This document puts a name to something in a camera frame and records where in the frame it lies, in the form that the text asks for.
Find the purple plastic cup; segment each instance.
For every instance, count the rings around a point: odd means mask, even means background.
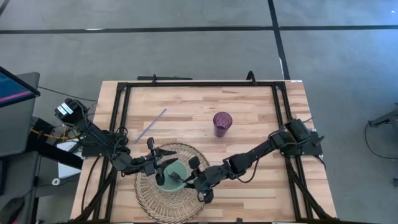
[[[213,124],[214,124],[214,135],[221,138],[226,134],[228,128],[231,127],[232,117],[228,113],[219,112],[216,115],[214,115]]]

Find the wooden table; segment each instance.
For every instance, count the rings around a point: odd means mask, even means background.
[[[108,81],[102,84],[94,118],[94,123],[101,129],[109,128],[116,85],[117,82]],[[303,83],[286,81],[286,87],[292,116],[302,120],[310,118]],[[284,111],[280,93],[279,99],[281,110]],[[121,100],[116,124],[119,124],[122,105]],[[137,144],[132,144],[164,108],[168,110],[163,117]],[[219,111],[226,111],[233,117],[233,125],[223,138],[217,138],[213,134],[212,119]],[[312,121],[305,124],[313,128]],[[246,152],[264,142],[270,132],[278,129],[278,124],[270,87],[134,87],[130,95],[126,128],[130,139],[128,147],[133,157],[147,154],[146,139],[154,137],[158,146],[168,142],[192,145],[206,156],[210,165],[216,165],[221,164],[225,157]],[[85,205],[90,202],[98,188],[101,160],[93,171]],[[309,191],[325,211],[335,217],[322,163],[313,156],[302,156],[302,160]],[[71,218],[80,214],[83,190],[93,162],[94,158],[84,161]],[[248,179],[251,175],[252,168],[242,179]],[[134,178],[135,175],[123,178],[118,175],[112,222],[152,221],[137,203]],[[299,190],[297,192],[302,216],[306,217],[302,195]],[[279,151],[274,151],[260,160],[257,174],[249,184],[226,180],[214,188],[214,194],[213,202],[193,222],[235,222],[237,217],[243,218],[245,222],[295,220],[285,162]],[[107,198],[106,192],[100,218],[104,217]]]

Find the black bracket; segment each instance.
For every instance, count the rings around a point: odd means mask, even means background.
[[[257,85],[256,77],[254,76],[254,73],[252,71],[249,71],[248,76],[246,77],[246,80],[251,80],[251,83],[253,85]]]
[[[128,83],[118,83],[118,87],[116,88],[116,91],[122,91],[128,86]]]
[[[310,131],[310,139],[308,140],[308,144],[305,144],[302,147],[290,147],[288,149],[281,149],[280,153],[286,156],[319,156],[323,154],[321,147],[322,140],[323,136],[319,137],[316,131]]]
[[[286,84],[285,84],[285,82],[275,82],[275,85],[276,85],[280,90],[286,90]]]
[[[156,75],[154,74],[154,76],[153,76],[153,78],[152,78],[152,85],[154,85],[154,86],[156,86],[156,81],[157,81],[157,77],[156,77]]]

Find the purple straw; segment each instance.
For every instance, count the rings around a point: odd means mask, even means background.
[[[149,130],[150,127],[152,127],[152,125],[167,111],[167,108],[164,108],[164,110],[160,113],[160,115],[153,121],[151,122],[151,124],[148,126],[148,128],[146,128],[141,134],[140,136],[138,136],[138,138],[136,140],[134,140],[134,144],[138,142],[138,140],[141,139],[141,137],[143,137],[143,135]]]

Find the wicker basket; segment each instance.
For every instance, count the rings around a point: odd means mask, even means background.
[[[200,170],[205,170],[210,166],[204,155],[192,146],[175,142],[165,144],[160,148],[177,153],[165,156],[159,162],[177,157],[185,165],[189,174],[192,169],[189,168],[188,161],[194,156],[199,158]],[[158,223],[185,223],[198,216],[205,207],[203,202],[198,201],[198,194],[194,189],[183,188],[177,192],[160,190],[156,184],[155,175],[148,177],[145,174],[136,174],[134,188],[141,208]]]

